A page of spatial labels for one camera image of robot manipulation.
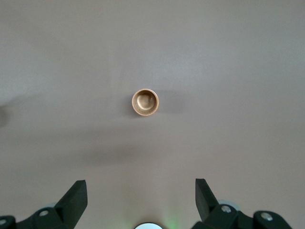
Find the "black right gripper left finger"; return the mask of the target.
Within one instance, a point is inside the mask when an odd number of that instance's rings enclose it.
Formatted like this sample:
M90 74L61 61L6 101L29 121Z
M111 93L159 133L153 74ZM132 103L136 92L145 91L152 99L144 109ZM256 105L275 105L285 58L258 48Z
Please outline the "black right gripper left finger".
M54 207L42 208L16 223L17 229L73 229L88 205L85 180L76 181Z

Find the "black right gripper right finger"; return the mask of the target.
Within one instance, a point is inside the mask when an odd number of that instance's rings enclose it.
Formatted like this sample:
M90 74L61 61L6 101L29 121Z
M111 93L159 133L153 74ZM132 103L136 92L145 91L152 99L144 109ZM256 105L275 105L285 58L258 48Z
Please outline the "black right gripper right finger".
M205 179L195 180L195 202L201 221L193 229L252 229L253 218L229 204L220 204Z

